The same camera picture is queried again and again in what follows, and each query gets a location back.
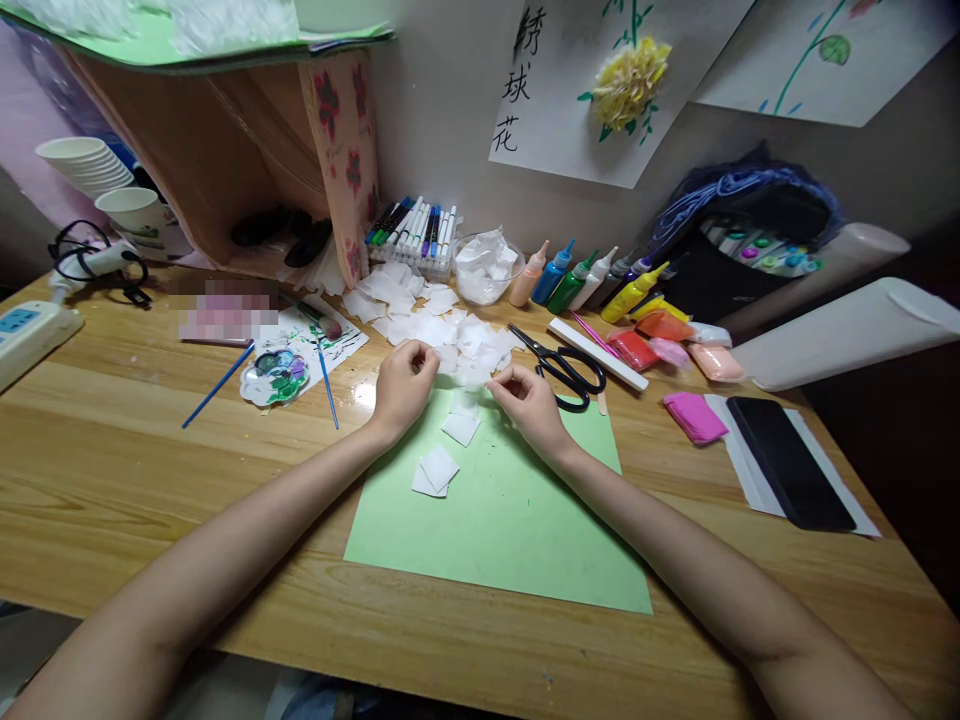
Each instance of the blue paintbrush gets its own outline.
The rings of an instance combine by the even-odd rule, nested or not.
[[[337,409],[333,406],[333,392],[330,390],[330,377],[327,375],[327,364],[323,361],[323,348],[317,342],[317,352],[320,354],[320,369],[323,370],[323,382],[327,386],[327,398],[330,400],[330,412],[333,413],[333,426],[339,430],[340,422],[337,420]]]
[[[194,410],[193,413],[190,415],[190,417],[187,418],[187,421],[180,426],[182,429],[185,430],[187,425],[193,422],[193,419],[200,414],[200,411],[203,410],[203,408],[206,407],[207,403],[210,402],[210,399],[220,391],[220,388],[222,388],[223,384],[230,379],[230,376],[237,371],[237,368],[243,365],[244,360],[250,357],[250,353],[253,352],[253,349],[255,346],[256,346],[255,343],[251,341],[250,344],[247,346],[247,349],[243,351],[243,355],[241,355],[237,359],[237,361],[233,364],[233,367],[227,370],[227,374],[220,379],[220,382],[218,382],[216,386],[214,386],[213,390],[211,390],[210,393],[203,399],[203,402],[197,405],[197,409]],[[323,375],[324,377],[326,377],[327,375],[326,370],[323,371]]]

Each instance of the smartphone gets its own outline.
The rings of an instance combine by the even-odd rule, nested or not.
[[[779,403],[733,397],[727,408],[790,522],[804,530],[856,527]]]

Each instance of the yellow paper flower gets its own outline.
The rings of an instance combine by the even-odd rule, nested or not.
[[[644,103],[657,94],[672,49],[648,36],[604,66],[593,90],[593,109],[601,122],[623,130],[637,118]]]

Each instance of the wooden table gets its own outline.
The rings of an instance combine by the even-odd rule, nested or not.
[[[389,349],[374,330],[332,374],[339,432],[322,386],[263,417],[236,376],[181,430],[239,354],[171,339],[164,288],[190,272],[156,271],[149,312],[119,291],[87,295],[77,304],[86,326],[0,396],[0,598],[86,616],[196,525],[370,416]],[[41,279],[2,309],[48,298]],[[551,339],[542,308],[475,310]],[[802,398],[785,404],[803,412],[883,539],[803,532],[751,511],[723,444],[693,447],[659,404],[685,389],[763,395],[752,385],[708,388],[696,371],[648,377],[639,397],[616,381],[607,391],[625,477],[776,577],[920,715],[944,717],[958,624]],[[729,718],[757,704],[652,575],[651,617],[347,563],[359,496],[357,484],[219,647],[528,718]]]

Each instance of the flower-shaped palette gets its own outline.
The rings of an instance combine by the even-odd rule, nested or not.
[[[310,379],[303,358],[290,350],[264,353],[243,371],[240,396],[257,407],[288,403]]]

